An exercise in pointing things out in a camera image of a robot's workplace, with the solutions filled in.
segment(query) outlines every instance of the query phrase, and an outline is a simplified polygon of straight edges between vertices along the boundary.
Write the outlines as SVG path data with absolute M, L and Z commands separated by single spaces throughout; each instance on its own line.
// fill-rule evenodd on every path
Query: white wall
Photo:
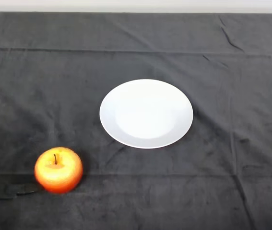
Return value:
M 0 11 L 272 13 L 272 0 L 0 0 Z

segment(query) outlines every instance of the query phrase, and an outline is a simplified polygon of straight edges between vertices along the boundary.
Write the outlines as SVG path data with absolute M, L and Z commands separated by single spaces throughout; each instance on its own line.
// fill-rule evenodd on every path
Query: black strap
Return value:
M 0 183 L 0 199 L 15 199 L 17 195 L 25 195 L 41 191 L 38 184 L 3 184 Z

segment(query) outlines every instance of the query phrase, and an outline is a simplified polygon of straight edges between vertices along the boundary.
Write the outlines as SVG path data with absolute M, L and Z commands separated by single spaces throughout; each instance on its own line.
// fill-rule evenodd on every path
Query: dark gray tablecloth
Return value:
M 134 149 L 103 97 L 158 79 L 190 99 L 178 142 Z M 272 15 L 0 13 L 0 180 L 75 150 L 72 192 L 0 201 L 5 230 L 272 230 Z

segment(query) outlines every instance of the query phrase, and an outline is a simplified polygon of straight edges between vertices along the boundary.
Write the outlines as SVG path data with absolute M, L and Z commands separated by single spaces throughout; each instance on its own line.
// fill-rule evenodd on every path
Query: plate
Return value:
M 193 110 L 178 88 L 159 80 L 132 80 L 103 99 L 100 119 L 115 140 L 135 148 L 170 145 L 189 130 Z

